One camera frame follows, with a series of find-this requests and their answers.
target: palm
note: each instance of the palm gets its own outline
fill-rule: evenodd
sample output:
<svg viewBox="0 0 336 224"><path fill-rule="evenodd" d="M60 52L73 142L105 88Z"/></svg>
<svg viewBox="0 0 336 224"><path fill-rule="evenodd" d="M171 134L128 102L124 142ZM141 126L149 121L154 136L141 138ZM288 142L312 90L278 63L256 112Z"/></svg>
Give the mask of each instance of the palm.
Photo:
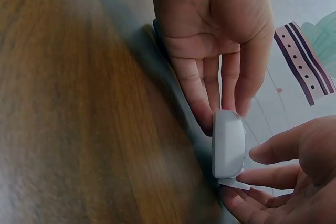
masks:
<svg viewBox="0 0 336 224"><path fill-rule="evenodd" d="M289 189L289 184L282 184L277 189ZM290 222L290 216L296 216L312 206L312 202L318 201L316 193L321 188L313 185L311 179L300 169L294 191L290 194L274 197L263 191L251 189L225 188L223 191L224 203L229 210L236 212L239 209L242 223L300 223L296 218Z"/></svg>
<svg viewBox="0 0 336 224"><path fill-rule="evenodd" d="M255 95L266 72L274 33L269 0L154 0L154 7L177 78L202 128L211 130L221 106L244 115L242 104Z"/></svg>

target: wood grain surface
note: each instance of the wood grain surface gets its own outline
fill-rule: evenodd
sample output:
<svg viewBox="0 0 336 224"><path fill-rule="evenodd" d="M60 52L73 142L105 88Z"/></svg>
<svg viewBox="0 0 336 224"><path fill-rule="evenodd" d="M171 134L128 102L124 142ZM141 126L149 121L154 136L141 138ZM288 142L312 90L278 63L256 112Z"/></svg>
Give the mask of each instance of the wood grain surface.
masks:
<svg viewBox="0 0 336 224"><path fill-rule="evenodd" d="M134 57L153 18L152 0L0 0L1 224L215 223L190 141Z"/></svg>

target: finger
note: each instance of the finger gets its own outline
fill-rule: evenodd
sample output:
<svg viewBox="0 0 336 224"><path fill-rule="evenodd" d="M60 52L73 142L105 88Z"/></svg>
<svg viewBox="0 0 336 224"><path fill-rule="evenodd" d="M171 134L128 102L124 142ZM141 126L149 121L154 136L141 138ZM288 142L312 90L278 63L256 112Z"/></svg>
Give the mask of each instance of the finger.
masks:
<svg viewBox="0 0 336 224"><path fill-rule="evenodd" d="M253 39L241 45L240 75L236 84L237 113L246 116L251 99L261 87L268 65L274 31L266 24Z"/></svg>
<svg viewBox="0 0 336 224"><path fill-rule="evenodd" d="M307 123L271 137L250 150L252 160L262 164L274 164L299 158L299 146Z"/></svg>
<svg viewBox="0 0 336 224"><path fill-rule="evenodd" d="M253 197L249 196L248 194L248 190L241 190L241 189L237 189L237 188L232 188L232 190L238 194L244 201L246 201L247 203L250 203L251 205L255 206L256 208L260 209L260 210L264 210L265 209L265 205L262 204L261 202L259 202L258 200L254 199Z"/></svg>
<svg viewBox="0 0 336 224"><path fill-rule="evenodd" d="M269 216L268 213L248 203L230 187L224 187L221 191L223 204L227 210L241 223L261 224Z"/></svg>
<svg viewBox="0 0 336 224"><path fill-rule="evenodd" d="M265 206L268 208L277 208L285 205L290 198L292 197L292 193L290 194L284 194L277 197L271 197L268 199L268 201L265 203Z"/></svg>
<svg viewBox="0 0 336 224"><path fill-rule="evenodd" d="M258 201L262 205L264 205L264 208L277 208L281 207L284 204L287 203L287 201L290 199L292 194L285 194L278 197L274 197L271 194L268 194L264 191L257 190L254 188L251 188L249 191L245 192L249 197L253 198L254 200Z"/></svg>
<svg viewBox="0 0 336 224"><path fill-rule="evenodd" d="M266 186L274 189L294 189L297 183L300 165L269 167L247 170L241 173L237 180L254 186Z"/></svg>
<svg viewBox="0 0 336 224"><path fill-rule="evenodd" d="M205 132L212 129L212 111L203 84L203 73L199 72L195 59L172 58L176 76L187 102L198 123Z"/></svg>
<svg viewBox="0 0 336 224"><path fill-rule="evenodd" d="M222 55L222 109L235 110L235 87L239 77L240 52Z"/></svg>
<svg viewBox="0 0 336 224"><path fill-rule="evenodd" d="M208 95L210 108L214 113L220 106L218 82L219 56L204 58L203 71L205 89Z"/></svg>

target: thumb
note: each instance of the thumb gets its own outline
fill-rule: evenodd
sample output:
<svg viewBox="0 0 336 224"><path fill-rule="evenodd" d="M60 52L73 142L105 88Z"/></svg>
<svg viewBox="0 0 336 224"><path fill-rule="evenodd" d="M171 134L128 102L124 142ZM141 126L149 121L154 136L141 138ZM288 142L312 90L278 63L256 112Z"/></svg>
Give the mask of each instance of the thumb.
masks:
<svg viewBox="0 0 336 224"><path fill-rule="evenodd" d="M299 159L315 185L336 176L336 116L317 118L273 136L253 148L250 157L262 164Z"/></svg>

